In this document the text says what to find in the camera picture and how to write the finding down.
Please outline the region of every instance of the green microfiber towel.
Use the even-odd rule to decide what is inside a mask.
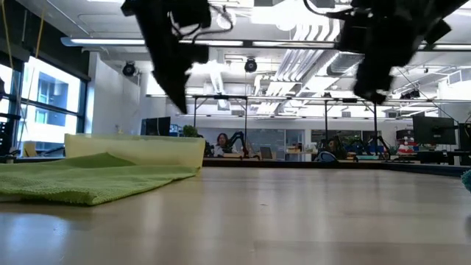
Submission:
[[[193,177],[185,166],[137,166],[109,154],[0,165],[0,195],[98,205]]]
[[[463,182],[466,189],[471,192],[471,170],[466,171],[461,176],[461,181]]]

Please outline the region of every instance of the yellow box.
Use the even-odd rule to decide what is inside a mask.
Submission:
[[[203,138],[141,135],[65,135],[65,156],[76,158],[109,153],[137,165],[200,168],[205,152]]]

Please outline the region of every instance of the woman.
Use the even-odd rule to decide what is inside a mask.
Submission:
[[[224,154],[236,154],[236,147],[229,147],[228,144],[229,138],[227,137],[227,134],[220,133],[217,138],[217,144],[214,146],[214,156],[221,157],[224,156]]]
[[[329,144],[327,146],[327,150],[330,152],[332,155],[335,155],[337,159],[345,159],[347,158],[347,152],[345,151],[342,146],[339,146],[337,141],[335,139],[331,139],[329,141]]]

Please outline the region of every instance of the table surface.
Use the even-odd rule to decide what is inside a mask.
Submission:
[[[204,168],[96,207],[0,203],[0,264],[468,264],[458,178]]]

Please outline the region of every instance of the black monitor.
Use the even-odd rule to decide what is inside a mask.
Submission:
[[[412,117],[418,144],[456,144],[455,121],[450,118]]]
[[[170,136],[170,117],[143,119],[141,135]]]

